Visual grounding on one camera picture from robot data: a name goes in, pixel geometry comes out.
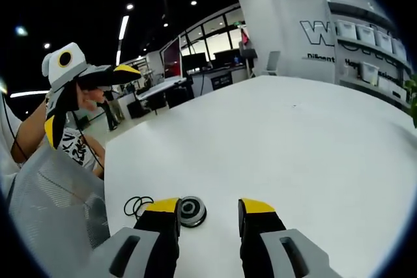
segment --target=person's hand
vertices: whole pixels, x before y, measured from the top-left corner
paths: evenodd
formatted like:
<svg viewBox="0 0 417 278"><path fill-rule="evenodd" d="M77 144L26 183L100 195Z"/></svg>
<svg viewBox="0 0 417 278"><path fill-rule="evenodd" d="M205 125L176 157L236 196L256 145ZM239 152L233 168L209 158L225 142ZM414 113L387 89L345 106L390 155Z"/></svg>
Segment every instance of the person's hand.
<svg viewBox="0 0 417 278"><path fill-rule="evenodd" d="M78 107L89 111L94 111L97 106L94 102L104 102L104 93L100 89L81 90L77 84Z"/></svg>

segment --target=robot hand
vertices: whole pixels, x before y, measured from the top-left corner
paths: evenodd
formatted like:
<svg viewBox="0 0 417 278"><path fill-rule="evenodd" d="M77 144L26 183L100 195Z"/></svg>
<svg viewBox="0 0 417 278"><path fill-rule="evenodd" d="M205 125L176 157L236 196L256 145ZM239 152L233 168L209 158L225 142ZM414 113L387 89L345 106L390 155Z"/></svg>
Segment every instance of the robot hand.
<svg viewBox="0 0 417 278"><path fill-rule="evenodd" d="M112 85L141 78L138 70L127 65L87 64L83 52L75 43L46 55L42 63L42 73L48 76L51 83L50 100L46 106L45 132L50 145L55 149L63 136L66 112L80 108L79 91L109 89ZM91 97L83 99L97 101Z"/></svg>

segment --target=window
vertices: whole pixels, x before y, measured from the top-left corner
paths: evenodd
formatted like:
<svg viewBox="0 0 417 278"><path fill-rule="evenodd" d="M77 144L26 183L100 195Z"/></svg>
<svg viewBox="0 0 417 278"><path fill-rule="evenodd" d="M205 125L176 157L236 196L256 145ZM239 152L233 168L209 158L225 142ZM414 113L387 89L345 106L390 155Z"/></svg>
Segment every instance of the window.
<svg viewBox="0 0 417 278"><path fill-rule="evenodd" d="M240 29L233 29L230 31L230 38L232 40L232 48L238 49L239 48L239 42L242 41L242 32Z"/></svg>
<svg viewBox="0 0 417 278"><path fill-rule="evenodd" d="M226 20L228 25L233 25L236 22L244 22L243 11L241 8L226 13Z"/></svg>
<svg viewBox="0 0 417 278"><path fill-rule="evenodd" d="M185 47L185 48L181 49L181 55L182 56L190 55L190 50L188 49L188 47Z"/></svg>
<svg viewBox="0 0 417 278"><path fill-rule="evenodd" d="M206 22L203 27L206 35L209 35L210 33L223 29L225 26L223 16L219 16L218 18Z"/></svg>
<svg viewBox="0 0 417 278"><path fill-rule="evenodd" d="M188 32L188 38L190 39L190 42L195 42L197 39L203 37L203 30L201 29L201 26L196 27L192 31Z"/></svg>
<svg viewBox="0 0 417 278"><path fill-rule="evenodd" d="M204 40L199 40L191 45L191 54L205 53L207 62L209 61L209 55L207 53L207 47Z"/></svg>
<svg viewBox="0 0 417 278"><path fill-rule="evenodd" d="M214 54L225 50L230 50L229 37L226 33L214 35L207 38L207 46L210 51L210 58L215 59Z"/></svg>

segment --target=black cable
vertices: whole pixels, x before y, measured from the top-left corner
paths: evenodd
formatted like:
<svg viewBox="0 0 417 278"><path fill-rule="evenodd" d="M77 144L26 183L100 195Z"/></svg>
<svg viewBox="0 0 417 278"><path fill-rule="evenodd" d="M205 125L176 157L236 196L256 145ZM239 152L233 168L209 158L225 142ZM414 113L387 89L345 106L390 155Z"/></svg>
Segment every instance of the black cable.
<svg viewBox="0 0 417 278"><path fill-rule="evenodd" d="M130 201L132 201L132 200L136 200L135 201L135 203L133 204L133 207L132 207L132 213L128 213L128 212L126 212L126 207L127 207L127 205L128 205L128 203L130 202ZM139 211L139 209L144 205L144 204L147 204L147 203L153 203L154 202L154 199L152 199L151 197L148 197L148 196L145 196L145 197L139 197L139 196L137 196L137 197L132 197L132 198L130 198L129 200L127 200L126 201L126 203L124 204L124 206L123 206L123 211L124 211L124 214L126 215L126 216L135 216L136 217L136 220L138 220L139 218L140 218L140 215L138 215L137 214L137 212Z"/></svg>
<svg viewBox="0 0 417 278"><path fill-rule="evenodd" d="M13 143L16 144L16 146L18 146L20 152L22 153L22 155L25 157L26 161L29 159L26 154L23 152L23 149L21 148L21 146L19 145L18 141L16 140L16 136L13 133L12 130L12 126L10 125L10 121L8 119L8 115L7 115L7 109L6 109L6 99L5 99L5 95L1 94L1 96L3 97L3 107L5 108L5 115L6 115L6 119L7 119L7 124L8 124L8 128L10 129L10 133L13 136Z"/></svg>
<svg viewBox="0 0 417 278"><path fill-rule="evenodd" d="M203 95L203 87L204 87L204 73L203 73L203 82L201 84L201 91L200 91L200 96Z"/></svg>
<svg viewBox="0 0 417 278"><path fill-rule="evenodd" d="M82 137L83 137L83 139L84 139L84 143L85 143L85 145L86 145L87 147L89 147L89 149L90 149L91 153L92 153L92 154L93 154L93 156L94 156L94 159L96 159L97 163L99 164L99 166L100 166L100 167L103 169L103 171L104 171L104 167L103 167L103 165L102 165L102 164L100 163L100 161L97 159L96 154L95 154L95 153L94 153L94 151L91 149L91 147L90 147L90 145L88 144L87 140L85 140L84 134L83 134L83 132L81 131L81 128L78 126L78 123L77 123L77 118L76 118L75 113L74 113L73 111L71 111L71 113L72 113L72 116L74 117L74 120L75 120L75 122L76 122L77 130L79 131L79 133L81 134L81 136L82 136Z"/></svg>

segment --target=computer monitor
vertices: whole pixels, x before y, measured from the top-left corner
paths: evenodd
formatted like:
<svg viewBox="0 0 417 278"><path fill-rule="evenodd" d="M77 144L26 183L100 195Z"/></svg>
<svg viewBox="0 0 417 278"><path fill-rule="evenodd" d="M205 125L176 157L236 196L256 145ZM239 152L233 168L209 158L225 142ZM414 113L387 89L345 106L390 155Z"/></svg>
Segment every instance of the computer monitor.
<svg viewBox="0 0 417 278"><path fill-rule="evenodd" d="M232 50L226 50L217 52L214 54L216 58L216 64L225 66L225 65L231 65L235 64L235 59L238 59L238 63L241 62L241 56L240 56L240 50L239 49L232 49Z"/></svg>
<svg viewBox="0 0 417 278"><path fill-rule="evenodd" d="M181 76L180 38L174 40L163 52L164 77Z"/></svg>
<svg viewBox="0 0 417 278"><path fill-rule="evenodd" d="M207 60L205 53L196 53L195 55L185 55L182 57L182 70L184 72L206 66Z"/></svg>

